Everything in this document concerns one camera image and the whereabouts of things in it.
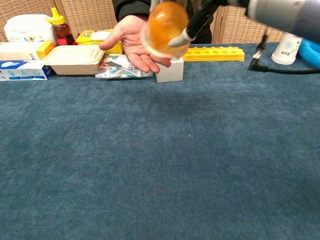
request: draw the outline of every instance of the blue object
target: blue object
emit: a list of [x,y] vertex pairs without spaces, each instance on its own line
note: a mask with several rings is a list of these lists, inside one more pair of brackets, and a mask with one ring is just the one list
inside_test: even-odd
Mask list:
[[303,39],[298,52],[307,62],[320,68],[320,44]]

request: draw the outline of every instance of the white box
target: white box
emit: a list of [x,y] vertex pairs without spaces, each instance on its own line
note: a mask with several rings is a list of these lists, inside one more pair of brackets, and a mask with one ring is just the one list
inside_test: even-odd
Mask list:
[[0,42],[0,61],[42,60],[54,48],[52,41]]
[[0,82],[48,80],[53,73],[43,60],[0,61]]
[[166,67],[158,64],[160,72],[156,74],[156,81],[158,83],[169,83],[182,81],[184,78],[184,60],[182,57],[179,59],[172,59],[171,66]]

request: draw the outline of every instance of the beige plastic container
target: beige plastic container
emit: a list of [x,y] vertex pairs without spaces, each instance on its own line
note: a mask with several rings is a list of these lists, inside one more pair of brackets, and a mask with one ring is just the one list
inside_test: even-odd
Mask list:
[[61,45],[44,59],[58,75],[95,75],[105,51],[98,45]]

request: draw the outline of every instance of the white cube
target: white cube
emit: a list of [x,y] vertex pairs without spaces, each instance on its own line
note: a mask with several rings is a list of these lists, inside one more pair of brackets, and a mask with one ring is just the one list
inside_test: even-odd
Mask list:
[[158,83],[169,83],[182,81],[184,78],[184,60],[182,57],[179,59],[172,59],[171,66],[166,67],[158,64],[160,72],[156,74],[156,81]]

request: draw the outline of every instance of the honey bottle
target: honey bottle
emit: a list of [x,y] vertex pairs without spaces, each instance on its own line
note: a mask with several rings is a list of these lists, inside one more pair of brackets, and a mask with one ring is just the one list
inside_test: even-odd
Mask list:
[[58,45],[73,45],[75,39],[70,33],[70,27],[66,24],[64,16],[61,16],[55,7],[51,8],[51,11],[52,28],[57,36]]

